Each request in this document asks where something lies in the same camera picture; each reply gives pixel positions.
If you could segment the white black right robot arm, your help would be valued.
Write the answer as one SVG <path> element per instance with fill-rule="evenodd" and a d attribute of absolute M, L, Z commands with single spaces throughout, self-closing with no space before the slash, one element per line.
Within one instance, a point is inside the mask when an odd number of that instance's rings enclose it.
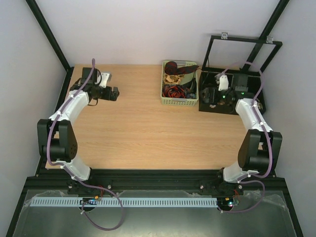
<path fill-rule="evenodd" d="M 256 94 L 248 92 L 245 74 L 234 74 L 231 85 L 224 73 L 216 75 L 215 78 L 222 102 L 234 107 L 247 130 L 237 161 L 217 173 L 215 187 L 218 192 L 224 194 L 233 187 L 233 183 L 240 183 L 251 176 L 265 178 L 270 174 L 277 163 L 282 135 L 273 131 L 260 112 L 257 97 L 262 87 L 259 87 Z"/>

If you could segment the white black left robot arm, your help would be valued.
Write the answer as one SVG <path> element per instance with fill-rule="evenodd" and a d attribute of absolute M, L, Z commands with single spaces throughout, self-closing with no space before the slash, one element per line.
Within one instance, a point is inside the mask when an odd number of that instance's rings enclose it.
<path fill-rule="evenodd" d="M 111 77 L 110 72 L 83 68 L 81 78 L 70 87 L 59 109 L 48 119 L 40 119 L 37 123 L 40 155 L 46 156 L 49 165 L 66 170 L 74 180 L 88 180 L 91 168 L 78 155 L 73 124 L 92 100 L 117 100 L 118 88 L 107 86 Z"/>

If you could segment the black tie storage box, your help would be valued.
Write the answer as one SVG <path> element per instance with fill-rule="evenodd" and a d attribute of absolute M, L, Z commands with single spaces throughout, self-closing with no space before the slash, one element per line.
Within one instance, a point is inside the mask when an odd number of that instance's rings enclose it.
<path fill-rule="evenodd" d="M 207 87 L 215 87 L 218 89 L 215 76 L 224 71 L 220 68 L 211 68 L 202 71 L 199 79 L 199 111 L 220 113 L 228 115 L 236 115 L 235 107 L 239 99 L 253 99 L 261 86 L 261 78 L 258 72 L 245 72 L 238 70 L 227 70 L 225 74 L 228 76 L 229 88 L 236 92 L 236 104 L 234 106 L 217 105 L 219 99 L 219 91 L 217 93 L 217 102 L 214 104 L 203 103 L 201 92 Z"/>

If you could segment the black folded tie in basket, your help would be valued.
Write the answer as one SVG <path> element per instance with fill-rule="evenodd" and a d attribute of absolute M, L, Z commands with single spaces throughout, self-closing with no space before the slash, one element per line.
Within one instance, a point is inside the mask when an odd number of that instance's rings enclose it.
<path fill-rule="evenodd" d="M 196 94 L 197 92 L 197 81 L 195 77 L 188 83 L 183 84 L 182 86 L 187 93 Z"/>

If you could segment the light green plastic basket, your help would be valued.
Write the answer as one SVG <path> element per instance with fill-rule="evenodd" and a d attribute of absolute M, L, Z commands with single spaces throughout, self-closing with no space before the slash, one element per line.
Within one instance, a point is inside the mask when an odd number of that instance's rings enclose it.
<path fill-rule="evenodd" d="M 195 106 L 198 102 L 198 70 L 194 61 L 164 60 L 160 99 L 163 105 Z"/>

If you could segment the red navy striped tie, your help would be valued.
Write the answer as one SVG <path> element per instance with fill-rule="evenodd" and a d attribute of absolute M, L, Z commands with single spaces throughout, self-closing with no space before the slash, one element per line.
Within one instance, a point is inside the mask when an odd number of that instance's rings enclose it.
<path fill-rule="evenodd" d="M 166 84 L 162 88 L 162 96 L 168 98 L 185 98 L 186 93 L 183 86 L 178 84 Z"/>

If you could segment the beige patterned tie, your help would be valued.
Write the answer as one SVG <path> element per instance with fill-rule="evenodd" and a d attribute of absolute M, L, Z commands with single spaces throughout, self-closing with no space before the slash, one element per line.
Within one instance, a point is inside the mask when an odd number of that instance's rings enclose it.
<path fill-rule="evenodd" d="M 164 84 L 180 84 L 181 80 L 185 77 L 182 75 L 164 75 L 163 83 Z"/>

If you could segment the dark red rolled tie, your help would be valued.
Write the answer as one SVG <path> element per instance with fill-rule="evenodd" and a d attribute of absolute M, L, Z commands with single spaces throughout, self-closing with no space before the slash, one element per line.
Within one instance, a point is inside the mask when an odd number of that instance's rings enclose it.
<path fill-rule="evenodd" d="M 192 66 L 184 66 L 178 68 L 178 65 L 175 61 L 169 61 L 165 64 L 164 72 L 167 75 L 175 76 L 175 75 L 186 75 L 194 73 L 199 68 L 198 65 Z"/>

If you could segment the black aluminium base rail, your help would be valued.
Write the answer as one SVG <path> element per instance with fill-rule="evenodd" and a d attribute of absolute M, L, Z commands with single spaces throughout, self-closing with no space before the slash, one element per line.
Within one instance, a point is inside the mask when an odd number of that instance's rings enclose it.
<path fill-rule="evenodd" d="M 68 194 L 91 196 L 100 193 L 99 187 L 115 193 L 122 191 L 186 191 L 201 195 L 233 195 L 235 191 L 256 191 L 263 187 L 268 191 L 286 191 L 286 182 L 274 174 L 262 179 L 262 184 L 250 178 L 250 184 L 229 184 L 219 178 L 218 170 L 120 170 L 94 169 L 85 187 L 72 180 L 64 170 L 42 169 L 26 179 L 23 191 L 64 190 Z"/>

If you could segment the black left frame post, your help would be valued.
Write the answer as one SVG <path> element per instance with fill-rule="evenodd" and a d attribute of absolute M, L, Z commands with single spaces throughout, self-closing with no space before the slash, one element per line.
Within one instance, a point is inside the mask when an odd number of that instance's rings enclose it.
<path fill-rule="evenodd" d="M 50 43 L 52 49 L 54 50 L 56 56 L 58 57 L 60 63 L 62 64 L 65 71 L 69 71 L 71 66 L 66 59 L 57 39 L 55 38 L 47 20 L 45 19 L 39 5 L 35 0 L 25 0 L 35 19 L 37 20 L 39 26 L 41 27 L 43 33 L 45 34 L 48 42 Z"/>

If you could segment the black frame post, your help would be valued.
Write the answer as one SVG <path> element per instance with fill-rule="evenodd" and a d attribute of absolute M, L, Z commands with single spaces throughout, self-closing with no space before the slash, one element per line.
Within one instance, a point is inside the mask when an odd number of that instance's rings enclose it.
<path fill-rule="evenodd" d="M 287 7 L 288 3 L 290 0 L 280 0 L 278 4 L 276 5 L 276 8 L 274 9 L 271 17 L 269 18 L 267 24 L 265 25 L 261 35 L 259 36 L 258 40 L 265 40 L 267 42 L 267 39 L 271 36 L 270 33 L 273 30 L 274 26 L 276 25 L 277 21 L 279 20 L 280 16 L 284 12 L 285 8 Z M 250 52 L 247 62 L 253 63 L 257 55 L 259 54 L 263 44 L 262 43 L 256 43 L 255 46 L 253 47 L 252 51 Z M 266 61 L 260 68 L 260 70 L 263 72 L 272 59 L 275 57 L 277 52 L 279 51 L 279 48 L 275 48 L 271 51 L 271 54 L 267 57 Z"/>
<path fill-rule="evenodd" d="M 54 50 L 56 56 L 58 57 L 60 63 L 62 64 L 65 71 L 69 71 L 71 66 L 66 59 L 57 39 L 55 38 L 47 20 L 45 19 L 39 5 L 35 0 L 25 0 L 35 19 L 37 20 L 39 26 L 41 27 L 43 33 L 45 34 L 48 42 L 50 43 L 52 49 Z"/>

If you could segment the black right frame post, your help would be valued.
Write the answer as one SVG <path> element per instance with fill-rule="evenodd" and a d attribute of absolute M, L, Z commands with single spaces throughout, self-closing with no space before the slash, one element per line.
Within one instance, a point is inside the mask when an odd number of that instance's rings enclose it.
<path fill-rule="evenodd" d="M 269 18 L 267 24 L 265 25 L 261 35 L 259 36 L 258 40 L 265 40 L 267 42 L 267 39 L 271 36 L 270 33 L 273 30 L 274 26 L 276 25 L 277 21 L 279 20 L 280 16 L 284 12 L 285 8 L 287 7 L 288 3 L 290 0 L 280 0 L 278 4 L 276 5 L 276 8 L 274 9 L 271 17 Z M 259 54 L 263 44 L 262 43 L 256 43 L 255 46 L 253 47 L 252 51 L 250 52 L 247 62 L 253 63 L 257 55 Z M 271 51 L 271 54 L 267 57 L 266 61 L 260 68 L 260 70 L 263 72 L 272 59 L 275 57 L 277 52 L 279 51 L 279 48 L 275 48 Z"/>

